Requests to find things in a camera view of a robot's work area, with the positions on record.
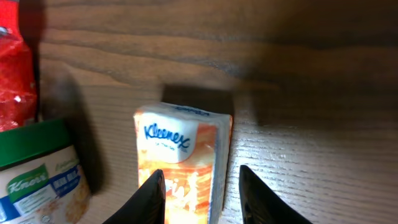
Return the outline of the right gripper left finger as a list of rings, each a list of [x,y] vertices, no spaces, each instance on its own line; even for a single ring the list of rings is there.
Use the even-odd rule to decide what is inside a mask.
[[[164,224],[165,179],[157,169],[103,224]]]

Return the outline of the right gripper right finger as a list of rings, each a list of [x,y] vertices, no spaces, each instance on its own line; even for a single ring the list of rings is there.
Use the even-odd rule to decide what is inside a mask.
[[[312,224],[246,165],[239,170],[239,194],[244,224]]]

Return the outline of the small orange packet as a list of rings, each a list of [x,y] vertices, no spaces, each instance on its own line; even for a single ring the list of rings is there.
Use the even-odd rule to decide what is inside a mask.
[[[170,103],[134,113],[139,185],[162,170],[166,223],[218,223],[232,125],[229,114]]]

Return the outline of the green-lid seasoning jar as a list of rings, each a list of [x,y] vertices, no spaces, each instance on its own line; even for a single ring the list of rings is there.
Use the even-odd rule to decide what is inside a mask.
[[[90,188],[61,119],[1,133],[1,223],[78,223]]]

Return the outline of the red snack bag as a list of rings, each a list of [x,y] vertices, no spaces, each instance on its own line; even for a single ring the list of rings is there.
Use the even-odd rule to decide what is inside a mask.
[[[19,1],[1,0],[1,131],[35,119],[32,52],[19,30]]]

